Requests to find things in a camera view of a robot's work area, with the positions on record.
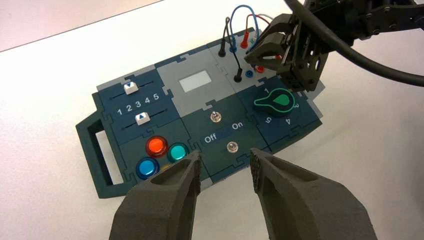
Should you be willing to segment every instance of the round button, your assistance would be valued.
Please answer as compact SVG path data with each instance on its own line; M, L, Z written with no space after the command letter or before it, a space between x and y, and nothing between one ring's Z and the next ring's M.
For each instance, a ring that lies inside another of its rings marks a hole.
M183 159L189 154L189 148L183 143L175 143L169 148L168 159L171 163Z
M161 136L153 136L146 143L146 152L152 157L160 157L168 150L168 142Z
M139 178L146 180L159 172L159 163L154 158L145 157L137 163L135 170Z

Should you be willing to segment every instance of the white table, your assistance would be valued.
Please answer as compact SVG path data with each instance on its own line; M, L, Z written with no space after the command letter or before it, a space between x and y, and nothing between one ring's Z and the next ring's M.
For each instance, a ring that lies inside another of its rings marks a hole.
M123 197L98 199L77 136L75 125L96 110L91 94L219 38L241 3L256 13L289 12L281 0L166 0L1 52L0 239L107 239ZM235 29L247 13L237 13ZM422 30L380 34L354 48L424 75L423 37ZM323 125L276 155L344 184L379 239L422 239L424 88L373 75L337 53L321 80L326 89L315 103ZM268 239L249 169L198 196L193 239Z

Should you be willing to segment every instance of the black wire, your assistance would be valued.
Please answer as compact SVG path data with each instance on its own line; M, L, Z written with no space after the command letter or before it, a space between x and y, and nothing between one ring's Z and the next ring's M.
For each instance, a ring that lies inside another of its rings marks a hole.
M226 32L226 35L227 35L227 37L228 37L229 47L230 47L231 49L234 49L234 48L233 48L233 43L232 43L232 41L231 41L231 39L230 39L230 33L228 32L228 23L229 23L229 22L230 22L230 18L229 18L229 17L226 17L226 18L225 18L225 28L224 28L224 34L225 34L225 32ZM237 58L237 55L236 55L236 51L232 51L232 54L234 55L235 61L237 62L238 69L241 69L239 59Z
M284 1L291 8L295 16L303 21L326 44L352 63L381 77L404 84L424 87L424 76L399 71L365 57L341 40L333 31L331 31L331 29L329 29L322 21L312 14L309 9L304 7L297 0Z

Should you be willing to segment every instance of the blue button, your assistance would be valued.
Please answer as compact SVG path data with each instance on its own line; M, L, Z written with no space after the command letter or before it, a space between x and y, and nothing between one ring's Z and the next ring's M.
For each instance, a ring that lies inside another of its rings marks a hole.
M169 148L168 159L171 163L183 159L189 154L189 148L183 143L175 143Z
M154 158L145 157L137 163L136 173L143 180L148 179L157 172L159 172L159 163Z

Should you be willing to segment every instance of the cable connector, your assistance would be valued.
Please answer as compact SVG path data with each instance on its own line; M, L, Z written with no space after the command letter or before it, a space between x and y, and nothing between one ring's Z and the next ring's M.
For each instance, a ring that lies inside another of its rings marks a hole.
M241 68L237 70L237 75L234 76L234 82L240 83L242 81L242 72L243 72L243 69Z
M243 41L240 43L240 47L242 49L247 49L248 48L248 39L249 39L249 32L248 31L245 31L244 32Z
M219 49L218 52L218 56L220 56L221 58L225 57L226 52L225 52L225 39L222 38L221 40L221 48Z

